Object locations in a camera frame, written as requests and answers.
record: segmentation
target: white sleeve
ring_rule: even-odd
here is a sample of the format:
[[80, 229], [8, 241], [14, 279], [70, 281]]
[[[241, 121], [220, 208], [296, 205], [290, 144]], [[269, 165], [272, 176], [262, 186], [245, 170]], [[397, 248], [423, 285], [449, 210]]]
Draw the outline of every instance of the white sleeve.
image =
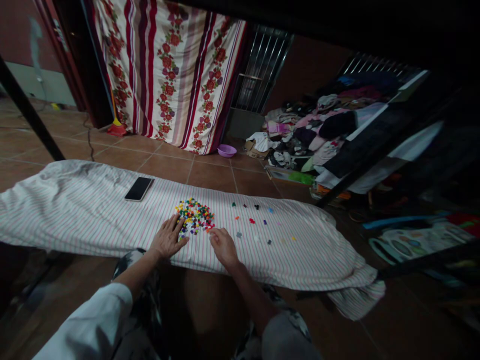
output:
[[125, 285], [100, 288], [65, 320], [34, 359], [110, 359], [132, 305]]
[[320, 353], [289, 318], [280, 313], [272, 318], [261, 337], [261, 357], [264, 360], [320, 360]]

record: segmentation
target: white bed sheet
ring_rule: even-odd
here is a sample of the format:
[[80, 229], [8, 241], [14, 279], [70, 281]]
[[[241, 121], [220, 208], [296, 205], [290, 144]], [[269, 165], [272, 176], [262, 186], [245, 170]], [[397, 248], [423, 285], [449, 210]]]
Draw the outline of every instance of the white bed sheet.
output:
[[[125, 201], [138, 176], [154, 178], [150, 190], [142, 202]], [[190, 197], [215, 213], [215, 226], [232, 235], [240, 260], [258, 282], [329, 291], [343, 315], [353, 320], [384, 295], [385, 284], [375, 281], [377, 270], [335, 229], [333, 217], [313, 205], [194, 187], [90, 161], [51, 163], [2, 193], [0, 241], [121, 257], [132, 249], [148, 249], [162, 222]], [[171, 263], [226, 273], [206, 231], [188, 235], [190, 241]]]

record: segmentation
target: metal window grille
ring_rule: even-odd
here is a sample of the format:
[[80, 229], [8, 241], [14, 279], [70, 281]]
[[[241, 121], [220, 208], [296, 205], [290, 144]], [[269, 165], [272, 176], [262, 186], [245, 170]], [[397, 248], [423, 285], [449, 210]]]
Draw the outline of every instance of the metal window grille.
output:
[[282, 30], [256, 25], [250, 57], [238, 75], [232, 108], [261, 114], [277, 80], [293, 36]]
[[391, 72], [398, 77], [400, 82], [406, 83], [420, 71], [419, 67], [413, 67], [384, 57], [368, 55], [364, 52], [357, 52], [351, 57], [350, 61], [347, 60], [340, 74]]

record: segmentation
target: purple bowl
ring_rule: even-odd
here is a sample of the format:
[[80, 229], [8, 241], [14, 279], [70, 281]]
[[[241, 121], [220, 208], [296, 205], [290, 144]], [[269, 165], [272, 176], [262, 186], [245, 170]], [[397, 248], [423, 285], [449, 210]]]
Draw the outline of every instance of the purple bowl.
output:
[[231, 158], [237, 153], [237, 149], [230, 145], [220, 145], [218, 146], [218, 153], [224, 158]]

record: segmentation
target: floral curtain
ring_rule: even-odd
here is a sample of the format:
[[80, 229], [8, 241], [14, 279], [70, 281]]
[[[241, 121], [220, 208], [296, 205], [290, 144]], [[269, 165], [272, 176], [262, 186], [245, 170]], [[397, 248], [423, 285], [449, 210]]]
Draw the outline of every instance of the floral curtain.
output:
[[93, 3], [126, 129], [200, 155], [216, 150], [246, 23], [166, 1]]

